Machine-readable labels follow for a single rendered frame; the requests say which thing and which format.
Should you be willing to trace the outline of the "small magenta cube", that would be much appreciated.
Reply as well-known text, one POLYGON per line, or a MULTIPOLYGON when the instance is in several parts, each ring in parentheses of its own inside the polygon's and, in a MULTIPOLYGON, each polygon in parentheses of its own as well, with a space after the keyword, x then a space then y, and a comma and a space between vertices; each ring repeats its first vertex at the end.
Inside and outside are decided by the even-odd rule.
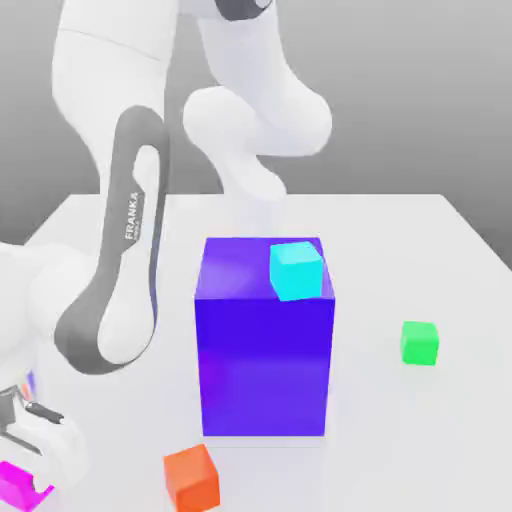
POLYGON ((36 491, 31 473, 8 461, 0 462, 0 500, 19 512, 33 512, 53 490, 48 486, 44 492, 36 491))

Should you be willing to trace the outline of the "small green cube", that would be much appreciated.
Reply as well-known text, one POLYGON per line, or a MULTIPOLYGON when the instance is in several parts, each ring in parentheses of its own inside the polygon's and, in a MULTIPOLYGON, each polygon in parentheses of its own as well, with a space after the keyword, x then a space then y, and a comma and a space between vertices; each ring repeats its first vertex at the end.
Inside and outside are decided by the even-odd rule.
POLYGON ((401 331, 400 349, 404 363, 434 366, 439 349, 439 334, 435 324, 405 321, 401 331))

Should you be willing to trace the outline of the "small orange cube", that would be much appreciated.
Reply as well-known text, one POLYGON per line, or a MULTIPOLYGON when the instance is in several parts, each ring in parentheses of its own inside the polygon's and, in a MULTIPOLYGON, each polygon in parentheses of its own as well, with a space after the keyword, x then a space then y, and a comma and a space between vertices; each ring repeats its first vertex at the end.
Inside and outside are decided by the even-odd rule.
POLYGON ((167 455, 163 464, 175 512, 206 512, 220 505, 219 474, 204 444, 167 455))

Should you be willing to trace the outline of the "small cyan cube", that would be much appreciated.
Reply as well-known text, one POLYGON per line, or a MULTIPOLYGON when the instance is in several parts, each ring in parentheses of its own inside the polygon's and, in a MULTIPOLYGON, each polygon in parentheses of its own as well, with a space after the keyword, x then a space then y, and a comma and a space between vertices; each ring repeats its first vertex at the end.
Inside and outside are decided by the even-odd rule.
POLYGON ((270 247, 269 279, 281 301, 320 297, 323 268, 322 256, 309 241, 270 247))

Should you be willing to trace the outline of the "large purple box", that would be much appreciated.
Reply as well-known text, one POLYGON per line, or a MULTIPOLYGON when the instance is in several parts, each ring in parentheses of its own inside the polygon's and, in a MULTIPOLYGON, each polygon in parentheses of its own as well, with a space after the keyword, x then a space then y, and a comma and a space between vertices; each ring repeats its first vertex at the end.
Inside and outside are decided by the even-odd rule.
POLYGON ((209 237, 194 296, 202 429, 219 437, 325 432, 336 297, 283 301, 270 280, 281 238, 209 237))

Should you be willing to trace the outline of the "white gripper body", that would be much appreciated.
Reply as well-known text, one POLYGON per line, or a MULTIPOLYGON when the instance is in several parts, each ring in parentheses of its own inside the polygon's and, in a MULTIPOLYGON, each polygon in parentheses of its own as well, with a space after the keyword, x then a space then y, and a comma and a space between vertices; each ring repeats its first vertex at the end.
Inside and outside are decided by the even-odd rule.
POLYGON ((87 473, 87 447, 82 433, 71 420, 59 424, 36 416, 0 430, 0 460, 33 476, 33 487, 41 493, 49 486, 66 492, 87 473))

